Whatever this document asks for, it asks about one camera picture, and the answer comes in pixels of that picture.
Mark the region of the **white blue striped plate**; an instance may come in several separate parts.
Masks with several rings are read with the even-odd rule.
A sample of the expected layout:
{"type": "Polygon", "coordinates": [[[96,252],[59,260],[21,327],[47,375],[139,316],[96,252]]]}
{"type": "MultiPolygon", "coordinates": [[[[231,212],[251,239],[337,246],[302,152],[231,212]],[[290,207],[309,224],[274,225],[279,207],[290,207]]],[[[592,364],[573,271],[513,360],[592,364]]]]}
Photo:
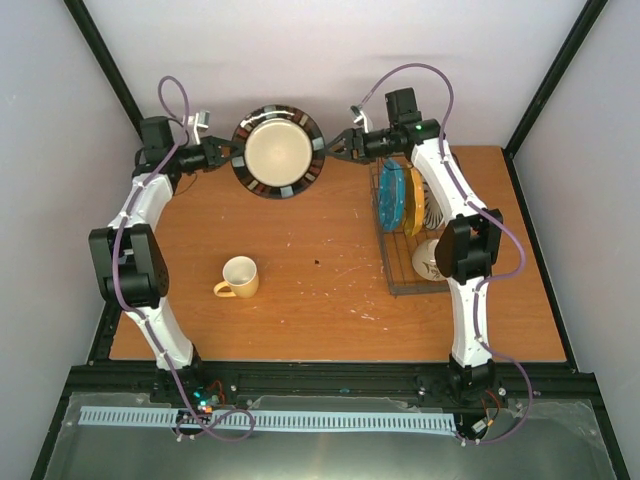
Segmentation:
{"type": "Polygon", "coordinates": [[[435,231],[444,225],[444,214],[431,187],[424,182],[424,217],[423,225],[427,230],[435,231]]]}

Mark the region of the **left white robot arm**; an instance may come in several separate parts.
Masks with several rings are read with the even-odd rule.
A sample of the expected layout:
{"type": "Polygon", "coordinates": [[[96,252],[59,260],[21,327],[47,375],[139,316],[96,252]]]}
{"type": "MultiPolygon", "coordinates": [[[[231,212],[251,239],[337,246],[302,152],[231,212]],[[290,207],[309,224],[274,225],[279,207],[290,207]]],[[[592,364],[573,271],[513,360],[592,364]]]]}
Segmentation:
{"type": "Polygon", "coordinates": [[[169,304],[169,271],[155,230],[183,175],[214,171],[244,148],[237,141],[214,136],[189,145],[193,133],[174,138],[171,127],[178,124],[166,116],[140,122],[142,148],[135,157],[130,193],[114,220],[92,230],[88,241],[103,299],[117,303],[138,326],[158,368],[181,369],[172,388],[193,403],[206,395],[208,378],[190,367],[196,350],[169,304]]]}

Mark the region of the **white ceramic bowl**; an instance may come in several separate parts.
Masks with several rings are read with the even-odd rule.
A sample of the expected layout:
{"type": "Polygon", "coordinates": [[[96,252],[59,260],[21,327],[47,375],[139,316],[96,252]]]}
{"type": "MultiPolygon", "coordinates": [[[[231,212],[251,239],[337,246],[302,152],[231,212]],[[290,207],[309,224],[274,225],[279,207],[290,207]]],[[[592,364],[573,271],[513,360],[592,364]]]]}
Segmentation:
{"type": "Polygon", "coordinates": [[[436,263],[435,250],[437,245],[437,239],[423,241],[416,247],[411,259],[415,273],[421,278],[431,282],[446,280],[446,277],[441,273],[436,263]]]}

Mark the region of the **yellow plate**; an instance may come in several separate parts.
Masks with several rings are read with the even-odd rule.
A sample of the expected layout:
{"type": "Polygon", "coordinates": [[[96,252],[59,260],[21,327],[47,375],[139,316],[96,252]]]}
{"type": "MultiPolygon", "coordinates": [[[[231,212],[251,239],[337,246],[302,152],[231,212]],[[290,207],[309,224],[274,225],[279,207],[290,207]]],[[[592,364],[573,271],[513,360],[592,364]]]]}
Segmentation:
{"type": "Polygon", "coordinates": [[[407,237],[419,233],[425,213],[424,184],[420,172],[411,167],[405,171],[405,219],[403,230],[407,237]]]}

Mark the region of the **black rimmed striped plate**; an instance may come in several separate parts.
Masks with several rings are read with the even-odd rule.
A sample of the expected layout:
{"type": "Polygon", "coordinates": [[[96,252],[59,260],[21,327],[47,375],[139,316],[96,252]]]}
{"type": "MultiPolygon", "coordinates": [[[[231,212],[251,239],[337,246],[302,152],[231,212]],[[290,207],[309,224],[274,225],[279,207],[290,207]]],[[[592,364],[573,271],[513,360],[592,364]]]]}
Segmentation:
{"type": "Polygon", "coordinates": [[[245,116],[233,140],[243,153],[231,160],[241,185],[252,194],[290,199],[311,187],[325,163],[325,140],[316,121],[288,105],[265,105],[245,116]]]}

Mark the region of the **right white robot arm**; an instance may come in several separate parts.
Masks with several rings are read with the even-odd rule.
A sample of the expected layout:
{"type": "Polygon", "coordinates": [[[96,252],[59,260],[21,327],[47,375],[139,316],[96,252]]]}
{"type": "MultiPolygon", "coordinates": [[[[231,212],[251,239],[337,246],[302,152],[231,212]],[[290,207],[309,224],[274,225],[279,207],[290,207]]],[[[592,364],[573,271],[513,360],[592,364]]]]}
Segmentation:
{"type": "Polygon", "coordinates": [[[411,88],[386,96],[389,125],[373,128],[360,106],[353,127],[328,143],[335,157],[368,164],[383,156],[403,154],[434,196],[445,222],[435,260],[452,297],[454,340],[448,363],[448,392],[462,400],[493,385],[495,363],[487,327],[488,281],[497,261],[502,215],[489,210],[473,192],[456,164],[444,124],[423,119],[411,88]]]}

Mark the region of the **black wire dish rack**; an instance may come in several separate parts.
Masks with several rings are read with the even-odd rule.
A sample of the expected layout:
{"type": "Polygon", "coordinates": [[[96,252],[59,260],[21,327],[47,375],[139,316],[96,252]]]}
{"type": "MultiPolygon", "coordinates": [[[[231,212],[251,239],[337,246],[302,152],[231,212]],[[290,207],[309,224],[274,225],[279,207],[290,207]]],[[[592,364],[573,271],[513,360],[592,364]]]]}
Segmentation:
{"type": "Polygon", "coordinates": [[[435,225],[435,216],[424,211],[420,228],[414,234],[407,235],[404,230],[406,206],[402,203],[402,214],[397,208],[400,203],[395,198],[379,194],[383,177],[384,186],[395,187],[398,172],[404,172],[410,166],[404,158],[378,158],[370,164],[371,203],[376,236],[383,262],[389,292],[394,297],[401,295],[421,295],[446,292],[449,290],[444,277],[424,278],[413,267],[415,251],[424,242],[438,240],[444,231],[443,223],[435,225]]]}

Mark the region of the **teal polka dot plate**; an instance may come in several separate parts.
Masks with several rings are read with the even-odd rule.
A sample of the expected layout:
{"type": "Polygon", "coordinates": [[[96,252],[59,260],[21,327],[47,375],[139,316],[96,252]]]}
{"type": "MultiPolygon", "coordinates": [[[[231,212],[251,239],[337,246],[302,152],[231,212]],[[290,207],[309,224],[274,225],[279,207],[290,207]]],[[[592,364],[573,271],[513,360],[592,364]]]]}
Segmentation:
{"type": "Polygon", "coordinates": [[[401,223],[405,203],[403,168],[392,158],[382,162],[378,186],[378,217],[382,230],[394,231],[401,223]]]}

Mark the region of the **yellow mug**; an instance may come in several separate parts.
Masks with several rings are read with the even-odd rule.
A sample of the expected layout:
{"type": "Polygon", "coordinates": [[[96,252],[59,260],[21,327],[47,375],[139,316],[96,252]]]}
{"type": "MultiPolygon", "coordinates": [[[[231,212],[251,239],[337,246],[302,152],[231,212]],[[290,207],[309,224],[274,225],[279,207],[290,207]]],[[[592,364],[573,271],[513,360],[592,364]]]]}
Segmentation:
{"type": "Polygon", "coordinates": [[[257,265],[246,256],[229,259],[223,266],[222,276],[223,280],[213,289],[219,298],[251,298],[259,288],[257,265]]]}

